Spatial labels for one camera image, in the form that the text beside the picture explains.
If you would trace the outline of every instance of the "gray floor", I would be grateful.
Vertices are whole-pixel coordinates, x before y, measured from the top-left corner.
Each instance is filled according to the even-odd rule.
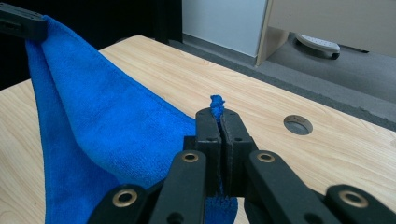
[[[396,58],[341,46],[341,55],[296,46],[294,35],[261,66],[241,53],[185,35],[175,48],[396,131]]]

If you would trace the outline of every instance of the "blue towel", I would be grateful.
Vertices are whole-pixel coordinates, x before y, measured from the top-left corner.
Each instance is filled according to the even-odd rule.
[[[45,16],[48,38],[27,41],[43,147],[46,223],[85,223],[122,183],[166,177],[195,120],[125,75]],[[230,223],[236,199],[207,200],[208,223]]]

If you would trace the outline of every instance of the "white wall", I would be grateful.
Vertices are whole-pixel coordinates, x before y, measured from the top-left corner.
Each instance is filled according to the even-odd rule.
[[[183,33],[257,56],[266,0],[184,0]]]

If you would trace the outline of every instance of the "black clamp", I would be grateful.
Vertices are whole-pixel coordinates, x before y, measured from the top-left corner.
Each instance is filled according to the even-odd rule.
[[[47,38],[47,22],[36,12],[0,3],[0,33],[43,41]]]
[[[150,189],[111,190],[89,223],[204,223],[205,198],[244,197],[250,223],[396,223],[396,214],[367,192],[347,185],[322,196],[274,152],[258,150],[239,115],[210,108],[196,114],[168,176]]]

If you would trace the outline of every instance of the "round hole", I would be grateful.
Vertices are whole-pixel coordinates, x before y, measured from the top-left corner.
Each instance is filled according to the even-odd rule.
[[[183,216],[180,213],[172,213],[166,219],[168,224],[181,224],[183,223]]]
[[[309,224],[322,224],[323,223],[323,220],[319,216],[312,214],[312,213],[305,214],[304,218],[305,218],[305,221]]]
[[[183,156],[183,161],[186,162],[195,162],[198,161],[198,155],[193,153],[187,153]]]
[[[133,189],[122,189],[113,196],[113,204],[117,207],[126,207],[136,202],[137,193]]]
[[[264,162],[273,162],[275,161],[275,158],[268,154],[268,153],[260,153],[259,155],[257,155],[257,159],[259,159],[259,161],[264,161]]]
[[[342,190],[338,193],[338,195],[340,196],[341,200],[343,200],[344,203],[347,203],[354,207],[365,208],[369,205],[367,199],[365,199],[363,196],[359,195],[358,193],[350,190]]]
[[[314,129],[309,120],[298,115],[290,115],[285,117],[283,123],[289,131],[299,135],[310,134]]]

